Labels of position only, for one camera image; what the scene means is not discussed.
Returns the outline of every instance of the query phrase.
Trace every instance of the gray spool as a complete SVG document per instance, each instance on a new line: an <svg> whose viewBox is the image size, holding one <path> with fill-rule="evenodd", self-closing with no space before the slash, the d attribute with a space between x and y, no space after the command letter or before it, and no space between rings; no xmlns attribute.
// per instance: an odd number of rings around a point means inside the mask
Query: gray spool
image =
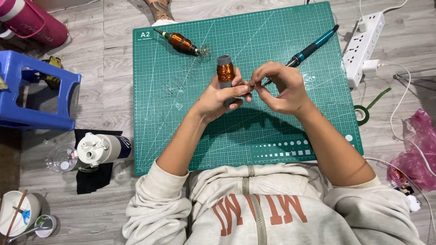
<svg viewBox="0 0 436 245"><path fill-rule="evenodd" d="M225 55L221 55L220 57L217 58L217 64L218 65L228 65L232 62L232 58L230 57L230 55L225 54ZM223 88L231 88L232 87L232 82L231 81L227 81L227 82L221 82L221 89ZM227 99L224 101L224 106L226 108L228 108L232 103L235 102L235 98L231 98L231 99Z"/></svg>

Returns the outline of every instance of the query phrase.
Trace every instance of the teal soldering iron handle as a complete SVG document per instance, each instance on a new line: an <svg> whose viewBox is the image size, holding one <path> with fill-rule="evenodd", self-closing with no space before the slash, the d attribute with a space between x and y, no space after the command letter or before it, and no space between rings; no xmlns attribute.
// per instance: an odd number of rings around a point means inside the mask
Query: teal soldering iron handle
<svg viewBox="0 0 436 245"><path fill-rule="evenodd" d="M319 49L322 45L324 45L333 35L334 33L339 29L339 25L335 25L333 29L329 30L328 32L324 33L320 38L318 38L316 41L311 43L309 46L307 46L305 49L303 49L301 52L296 53L292 59L286 64L286 66L289 67L297 67L299 66L305 59L307 59L313 52L315 52L317 49ZM272 81L271 79L268 79L263 86L270 84Z"/></svg>

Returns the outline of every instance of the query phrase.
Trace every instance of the cream hoodie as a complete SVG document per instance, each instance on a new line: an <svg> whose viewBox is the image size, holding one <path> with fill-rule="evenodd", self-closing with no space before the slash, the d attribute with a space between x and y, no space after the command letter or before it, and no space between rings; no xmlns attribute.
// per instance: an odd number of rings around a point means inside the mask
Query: cream hoodie
<svg viewBox="0 0 436 245"><path fill-rule="evenodd" d="M187 177L154 162L137 181L123 227L127 245L424 244L409 200L377 177L327 192L317 167L223 166L192 175L189 199L181 198Z"/></svg>

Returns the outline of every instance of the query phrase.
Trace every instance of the tattoo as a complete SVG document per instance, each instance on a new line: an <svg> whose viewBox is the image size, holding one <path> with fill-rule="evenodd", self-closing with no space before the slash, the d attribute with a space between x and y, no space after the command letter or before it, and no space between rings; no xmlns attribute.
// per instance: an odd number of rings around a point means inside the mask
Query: tattoo
<svg viewBox="0 0 436 245"><path fill-rule="evenodd" d="M174 20L170 11L168 10L168 5L164 5L161 2L151 2L149 4L151 13L153 14L154 21L165 19Z"/></svg>

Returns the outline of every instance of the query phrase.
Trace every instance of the copper wire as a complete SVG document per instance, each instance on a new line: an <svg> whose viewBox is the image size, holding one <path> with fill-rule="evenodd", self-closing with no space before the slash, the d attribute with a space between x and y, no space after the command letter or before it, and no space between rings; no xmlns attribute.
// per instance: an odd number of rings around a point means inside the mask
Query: copper wire
<svg viewBox="0 0 436 245"><path fill-rule="evenodd" d="M218 65L217 75L220 82L232 81L235 78L235 73L233 72L233 64Z"/></svg>
<svg viewBox="0 0 436 245"><path fill-rule="evenodd" d="M168 39L168 42L173 46L174 49L181 50L183 52L192 53L196 49L192 42L182 36L180 33L172 33L171 37Z"/></svg>

